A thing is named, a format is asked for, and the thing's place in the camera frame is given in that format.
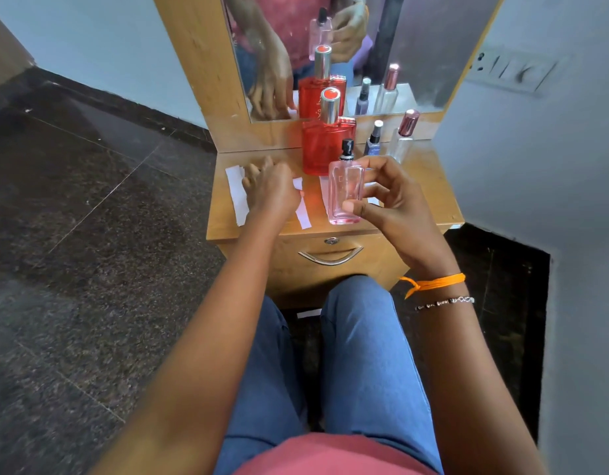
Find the silver bracelet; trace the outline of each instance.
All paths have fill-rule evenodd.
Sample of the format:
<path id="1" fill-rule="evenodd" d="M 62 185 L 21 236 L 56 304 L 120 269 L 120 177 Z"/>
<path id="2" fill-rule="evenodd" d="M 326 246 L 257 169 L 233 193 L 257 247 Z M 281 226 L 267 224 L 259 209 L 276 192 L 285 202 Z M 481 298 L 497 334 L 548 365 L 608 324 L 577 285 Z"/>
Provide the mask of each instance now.
<path id="1" fill-rule="evenodd" d="M 421 311 L 425 308 L 434 308 L 435 306 L 447 305 L 448 303 L 474 303 L 475 300 L 473 296 L 459 296 L 458 298 L 448 298 L 447 300 L 436 301 L 435 303 L 428 303 L 425 305 L 417 306 L 415 308 L 416 311 Z"/>

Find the wooden mirror frame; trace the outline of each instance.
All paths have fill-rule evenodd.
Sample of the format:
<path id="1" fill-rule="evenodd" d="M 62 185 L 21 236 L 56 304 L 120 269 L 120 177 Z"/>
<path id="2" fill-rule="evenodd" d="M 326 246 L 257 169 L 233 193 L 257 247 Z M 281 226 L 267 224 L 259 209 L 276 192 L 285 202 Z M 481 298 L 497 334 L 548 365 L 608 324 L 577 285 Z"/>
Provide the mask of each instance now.
<path id="1" fill-rule="evenodd" d="M 222 0 L 154 1 L 218 151 L 302 146 L 300 119 L 251 121 Z M 503 1 L 498 0 L 470 54 L 468 64 L 481 46 Z M 463 71 L 442 111 L 421 114 L 414 131 L 415 139 L 429 140 L 434 137 L 465 75 L 466 71 Z M 356 143 L 366 142 L 376 119 L 383 120 L 381 141 L 389 141 L 402 116 L 403 114 L 358 116 Z"/>

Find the metal drawer handle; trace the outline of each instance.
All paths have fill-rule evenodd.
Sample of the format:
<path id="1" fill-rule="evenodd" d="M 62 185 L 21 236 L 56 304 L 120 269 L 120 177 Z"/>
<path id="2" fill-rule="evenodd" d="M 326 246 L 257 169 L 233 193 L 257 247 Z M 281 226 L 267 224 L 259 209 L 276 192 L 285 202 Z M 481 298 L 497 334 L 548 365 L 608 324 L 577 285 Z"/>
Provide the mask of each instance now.
<path id="1" fill-rule="evenodd" d="M 359 246 L 357 248 L 353 248 L 350 253 L 346 256 L 342 256 L 339 260 L 322 260 L 317 256 L 309 255 L 307 252 L 299 251 L 298 255 L 302 255 L 307 260 L 312 261 L 313 263 L 317 263 L 318 265 L 324 265 L 325 267 L 336 267 L 337 265 L 341 265 L 342 263 L 346 263 L 355 255 L 357 255 L 360 251 L 362 251 L 364 247 Z"/>

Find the pink shirt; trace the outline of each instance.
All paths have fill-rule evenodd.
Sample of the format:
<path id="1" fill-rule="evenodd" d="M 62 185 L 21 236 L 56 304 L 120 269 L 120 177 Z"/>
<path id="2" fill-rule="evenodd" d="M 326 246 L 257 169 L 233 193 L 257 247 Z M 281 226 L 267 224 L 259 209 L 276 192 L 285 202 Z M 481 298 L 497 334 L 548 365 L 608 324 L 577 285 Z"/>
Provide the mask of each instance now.
<path id="1" fill-rule="evenodd" d="M 331 0 L 256 0 L 256 3 L 285 45 L 291 68 L 297 70 L 309 64 L 309 23 L 318 17 L 320 7 L 330 9 Z M 243 31 L 231 15 L 229 19 L 234 39 L 251 52 Z"/>
<path id="2" fill-rule="evenodd" d="M 234 475 L 435 475 L 409 455 L 363 435 L 309 433 L 244 463 Z"/>

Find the white wall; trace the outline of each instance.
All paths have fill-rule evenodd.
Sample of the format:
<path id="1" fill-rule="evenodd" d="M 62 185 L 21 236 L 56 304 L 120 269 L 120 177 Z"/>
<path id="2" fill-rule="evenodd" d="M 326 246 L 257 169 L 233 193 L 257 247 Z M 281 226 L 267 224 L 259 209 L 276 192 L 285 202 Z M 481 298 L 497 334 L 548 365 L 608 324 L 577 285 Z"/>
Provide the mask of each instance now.
<path id="1" fill-rule="evenodd" d="M 554 258 L 540 446 L 609 473 L 609 0 L 505 0 L 487 43 L 568 57 L 541 99 L 466 82 L 435 145 L 466 219 Z"/>
<path id="2" fill-rule="evenodd" d="M 206 128 L 153 0 L 0 0 L 40 68 Z"/>

